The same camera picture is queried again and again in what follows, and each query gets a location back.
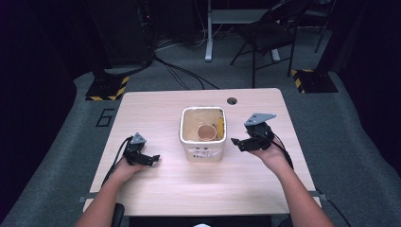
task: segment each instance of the person's left hand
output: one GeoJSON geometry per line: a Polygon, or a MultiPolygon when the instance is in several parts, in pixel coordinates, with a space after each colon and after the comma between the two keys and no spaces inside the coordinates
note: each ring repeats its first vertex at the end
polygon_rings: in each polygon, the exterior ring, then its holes
{"type": "Polygon", "coordinates": [[[134,166],[130,166],[125,158],[122,158],[116,165],[114,172],[110,176],[111,179],[118,181],[119,183],[124,183],[129,180],[132,175],[146,166],[142,166],[136,164],[134,166]]]}

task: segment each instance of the black curtain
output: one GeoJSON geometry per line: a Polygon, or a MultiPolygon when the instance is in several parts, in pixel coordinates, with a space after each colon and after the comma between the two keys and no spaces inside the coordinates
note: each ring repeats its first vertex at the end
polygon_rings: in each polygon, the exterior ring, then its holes
{"type": "Polygon", "coordinates": [[[106,67],[80,0],[0,1],[0,222],[72,108],[74,79],[106,67]]]}
{"type": "Polygon", "coordinates": [[[398,9],[395,0],[338,0],[333,34],[317,69],[338,73],[363,129],[401,175],[398,9]]]}

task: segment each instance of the table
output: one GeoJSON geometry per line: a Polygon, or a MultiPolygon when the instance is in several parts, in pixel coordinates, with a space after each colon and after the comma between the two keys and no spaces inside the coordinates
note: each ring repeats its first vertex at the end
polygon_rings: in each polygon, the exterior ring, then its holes
{"type": "MultiPolygon", "coordinates": [[[[266,9],[212,9],[212,0],[207,0],[207,46],[204,59],[212,60],[213,30],[212,24],[249,24],[258,21],[266,9]]],[[[280,61],[278,50],[271,51],[274,61],[280,61]]]]}
{"type": "MultiPolygon", "coordinates": [[[[277,114],[268,124],[283,140],[306,189],[314,191],[305,157],[278,89],[126,93],[90,191],[99,191],[124,139],[139,132],[147,139],[143,153],[160,154],[161,160],[135,174],[121,188],[117,201],[124,204],[126,216],[286,214],[288,206],[275,175],[255,156],[240,152],[230,140],[249,137],[244,122],[254,113],[277,114]],[[228,103],[230,97],[237,100],[235,105],[228,103]],[[186,160],[179,128],[182,111],[188,106],[224,109],[228,139],[220,162],[186,160]]],[[[84,209],[91,201],[85,202],[84,209]]]]}

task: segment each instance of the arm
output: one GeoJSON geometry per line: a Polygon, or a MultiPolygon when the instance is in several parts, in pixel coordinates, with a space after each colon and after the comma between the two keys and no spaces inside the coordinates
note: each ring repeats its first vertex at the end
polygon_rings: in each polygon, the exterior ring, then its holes
{"type": "Polygon", "coordinates": [[[122,159],[117,164],[109,180],[103,184],[94,200],[88,206],[82,217],[77,222],[79,226],[107,226],[112,225],[113,211],[117,199],[118,190],[135,172],[144,166],[130,166],[122,159]]]}
{"type": "Polygon", "coordinates": [[[284,154],[275,145],[267,150],[251,151],[259,157],[280,181],[294,226],[334,226],[321,207],[313,200],[284,154]]]}

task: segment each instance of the black metal base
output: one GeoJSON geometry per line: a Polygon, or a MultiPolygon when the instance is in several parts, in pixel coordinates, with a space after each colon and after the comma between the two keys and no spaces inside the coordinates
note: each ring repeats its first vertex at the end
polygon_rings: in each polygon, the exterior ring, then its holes
{"type": "Polygon", "coordinates": [[[295,84],[300,93],[337,93],[328,73],[317,74],[313,70],[293,70],[295,84]]]}
{"type": "Polygon", "coordinates": [[[86,93],[86,100],[119,99],[124,92],[127,81],[128,77],[108,77],[107,83],[95,79],[86,93]]]}

